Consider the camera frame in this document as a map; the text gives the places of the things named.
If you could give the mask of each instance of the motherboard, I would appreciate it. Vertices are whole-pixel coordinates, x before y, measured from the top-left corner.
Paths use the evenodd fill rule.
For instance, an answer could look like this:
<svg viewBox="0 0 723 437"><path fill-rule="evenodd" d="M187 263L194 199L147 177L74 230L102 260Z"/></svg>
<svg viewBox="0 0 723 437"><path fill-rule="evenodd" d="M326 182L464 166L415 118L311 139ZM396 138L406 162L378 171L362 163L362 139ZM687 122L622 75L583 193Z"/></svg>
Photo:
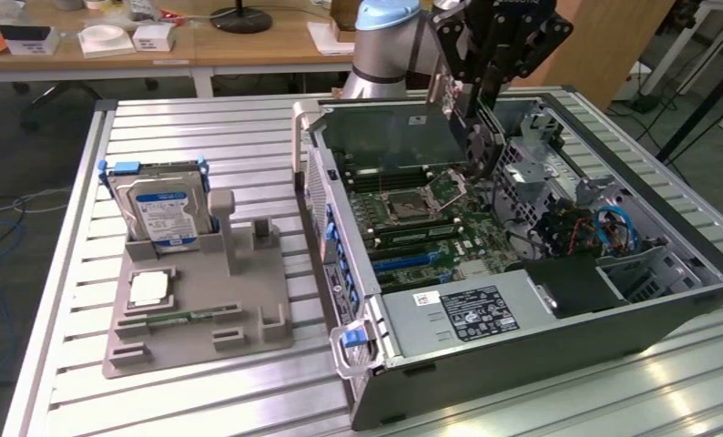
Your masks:
<svg viewBox="0 0 723 437"><path fill-rule="evenodd" d="M462 168L399 168L347 177L350 204L383 292L508 271L520 258Z"/></svg>

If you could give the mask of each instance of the wooden cabinet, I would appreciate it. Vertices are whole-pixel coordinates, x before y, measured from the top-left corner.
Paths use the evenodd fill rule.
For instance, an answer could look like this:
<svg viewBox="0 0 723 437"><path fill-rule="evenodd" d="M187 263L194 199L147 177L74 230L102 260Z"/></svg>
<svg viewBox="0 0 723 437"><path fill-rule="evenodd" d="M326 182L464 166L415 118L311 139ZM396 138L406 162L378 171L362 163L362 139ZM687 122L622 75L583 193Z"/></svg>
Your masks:
<svg viewBox="0 0 723 437"><path fill-rule="evenodd" d="M575 31L534 75L516 86L571 85L599 108L612 97L675 0L559 0Z"/></svg>

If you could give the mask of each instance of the aluminum work table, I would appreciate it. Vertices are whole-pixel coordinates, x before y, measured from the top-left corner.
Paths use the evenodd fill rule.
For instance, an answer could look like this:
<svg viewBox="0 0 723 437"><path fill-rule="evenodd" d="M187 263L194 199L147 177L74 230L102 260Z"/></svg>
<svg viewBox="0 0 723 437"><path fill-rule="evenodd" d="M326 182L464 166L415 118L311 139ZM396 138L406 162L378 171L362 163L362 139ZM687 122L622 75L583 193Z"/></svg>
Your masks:
<svg viewBox="0 0 723 437"><path fill-rule="evenodd" d="M723 250L723 218L579 95L550 92ZM723 435L723 308L643 353L368 432L350 429L291 171L292 104L328 95L102 102L91 124L6 435ZM564 151L607 169L576 137ZM283 234L296 344L107 380L102 361L127 228L96 163L211 162L212 188Z"/></svg>

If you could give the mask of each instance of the wooden desk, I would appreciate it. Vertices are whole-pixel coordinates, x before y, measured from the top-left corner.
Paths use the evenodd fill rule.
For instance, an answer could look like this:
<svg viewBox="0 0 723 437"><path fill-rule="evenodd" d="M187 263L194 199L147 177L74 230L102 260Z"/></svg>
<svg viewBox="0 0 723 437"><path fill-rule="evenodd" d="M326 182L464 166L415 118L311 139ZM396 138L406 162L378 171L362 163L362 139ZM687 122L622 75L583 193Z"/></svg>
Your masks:
<svg viewBox="0 0 723 437"><path fill-rule="evenodd" d="M228 0L158 0L159 7L184 15L210 15L230 4ZM328 15L328 11L308 0L280 0L278 5ZM351 68L352 56L323 56L312 43L307 21L324 19L298 10L276 7L267 10L275 25L262 34L228 34L208 21L195 20L176 28L171 52L138 52L96 59L84 58L76 34L86 20L102 16L102 12L87 9L64 12L50 0L30 0L26 10L35 24L55 25L67 36L55 56L0 54L0 82L191 76L198 96L212 97L215 75L348 71Z"/></svg>

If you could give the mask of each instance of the black lamp base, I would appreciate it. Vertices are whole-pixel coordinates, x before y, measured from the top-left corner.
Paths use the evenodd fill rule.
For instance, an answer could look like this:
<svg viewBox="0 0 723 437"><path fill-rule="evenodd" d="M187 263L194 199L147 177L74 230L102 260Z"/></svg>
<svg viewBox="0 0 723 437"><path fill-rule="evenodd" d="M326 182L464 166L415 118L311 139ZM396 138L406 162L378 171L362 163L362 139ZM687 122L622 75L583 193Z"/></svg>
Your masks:
<svg viewBox="0 0 723 437"><path fill-rule="evenodd" d="M224 12L235 10L236 7L226 7L212 13L212 15L223 14ZM258 34L264 32L272 26L272 15L264 11L246 7L242 10L242 15L238 12L232 12L214 18L211 20L212 25L226 32L234 34Z"/></svg>

